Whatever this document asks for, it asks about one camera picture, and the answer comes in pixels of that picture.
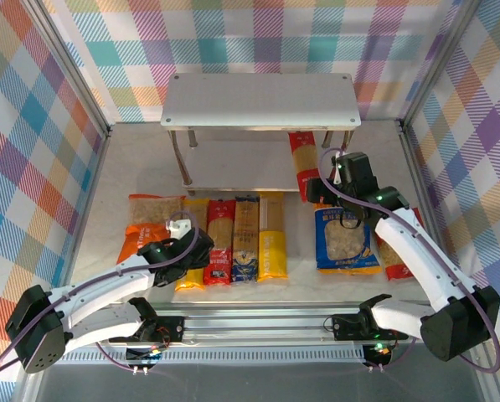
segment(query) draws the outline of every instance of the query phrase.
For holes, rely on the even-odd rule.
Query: shelf tabletop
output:
[[[167,130],[354,130],[361,124],[349,74],[175,74]]]

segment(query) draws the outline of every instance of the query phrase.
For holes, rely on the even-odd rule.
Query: spaghetti package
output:
[[[259,198],[237,197],[231,281],[255,281],[257,279],[258,256]]]
[[[231,281],[233,261],[233,220],[235,219],[235,200],[210,201],[208,234],[214,241],[210,252],[210,264],[204,269],[203,282],[206,286]]]
[[[324,273],[372,275],[382,271],[370,250],[370,228],[342,208],[315,204],[317,268]]]
[[[283,193],[260,193],[258,281],[287,278]]]
[[[185,211],[191,212],[198,220],[200,229],[207,231],[207,215],[209,209],[208,198],[184,199],[183,208]],[[190,270],[183,279],[179,279],[175,285],[175,291],[181,289],[204,289],[203,284],[203,268],[199,270]]]
[[[415,216],[421,224],[423,221],[420,217],[419,210],[413,208]],[[385,275],[388,281],[393,279],[407,279],[413,278],[413,274],[408,269],[406,264],[402,261],[399,255],[387,244],[385,241],[376,236],[376,242],[379,247],[380,259],[382,260],[382,265],[385,268]]]
[[[315,137],[311,131],[289,132],[291,152],[296,169],[296,179],[300,189],[302,202],[307,201],[307,182],[310,178],[318,178],[318,158]]]
[[[166,221],[183,208],[184,197],[129,195],[129,225],[117,264],[136,254],[138,249],[153,241],[169,238]]]

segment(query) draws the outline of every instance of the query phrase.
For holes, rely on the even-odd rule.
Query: plaid fabric backdrop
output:
[[[66,267],[100,144],[20,1],[0,0],[0,352],[23,290]],[[0,401],[17,372],[0,374]]]
[[[396,118],[463,0],[45,0],[116,121],[160,121],[175,72],[354,77],[362,118]]]
[[[414,129],[448,250],[500,294],[500,0],[482,2]]]

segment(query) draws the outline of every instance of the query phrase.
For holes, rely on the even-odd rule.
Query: plastic bag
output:
[[[312,131],[289,132],[289,142],[302,202],[307,201],[307,182],[318,178],[317,148]]]
[[[260,193],[257,280],[270,278],[287,278],[283,193]]]
[[[317,268],[324,273],[372,275],[382,271],[370,250],[370,229],[349,211],[315,205]]]
[[[233,262],[233,220],[235,201],[210,201],[209,227],[207,233],[214,242],[210,252],[210,264],[204,269],[203,282],[206,286],[231,281]]]
[[[153,241],[168,239],[169,217],[183,209],[183,198],[160,197],[150,194],[129,195],[129,226],[117,264],[136,254],[138,249]]]
[[[259,198],[237,197],[231,281],[255,281],[259,256]]]
[[[417,208],[413,208],[413,210],[419,222],[423,224],[419,210]],[[388,281],[414,277],[399,255],[387,243],[385,243],[385,241],[376,236],[376,242],[379,247],[380,259],[382,260],[382,265],[385,268],[385,275],[387,276]]]
[[[198,220],[198,226],[201,230],[207,231],[207,215],[209,208],[208,198],[188,199],[183,201],[183,208],[185,211],[191,212]],[[203,284],[203,268],[198,270],[190,270],[183,279],[177,280],[175,291],[181,289],[204,289]]]

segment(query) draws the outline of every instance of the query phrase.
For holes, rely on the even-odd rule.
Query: pasta package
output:
[[[191,212],[195,215],[198,220],[198,226],[200,229],[207,231],[207,215],[209,209],[209,199],[208,198],[198,198],[198,199],[184,199],[183,208],[185,211]],[[204,289],[203,284],[203,272],[204,269],[200,268],[198,270],[190,270],[184,276],[184,278],[177,280],[175,285],[175,291],[180,291],[181,289]]]
[[[255,281],[257,279],[258,256],[259,198],[237,197],[231,281]]]
[[[302,202],[307,201],[307,182],[310,178],[318,178],[318,157],[315,137],[312,131],[289,132],[292,158],[296,169],[296,179],[300,189]]]
[[[343,208],[315,205],[317,268],[324,273],[372,275],[382,271],[370,250],[370,228]]]
[[[169,238],[166,229],[169,217],[183,208],[184,197],[160,197],[149,194],[129,195],[129,225],[117,264],[136,254],[153,241]]]
[[[287,278],[283,193],[261,193],[259,202],[259,273],[257,280]]]
[[[210,201],[208,234],[214,242],[210,252],[210,264],[204,269],[203,282],[206,286],[231,281],[233,262],[233,220],[235,200]]]
[[[413,208],[414,214],[421,224],[423,220],[420,217],[419,210]],[[385,268],[385,275],[388,281],[393,279],[407,279],[413,278],[413,274],[408,269],[406,264],[402,261],[399,255],[387,244],[385,241],[376,236],[376,242],[379,247],[380,259],[382,260],[382,265]]]

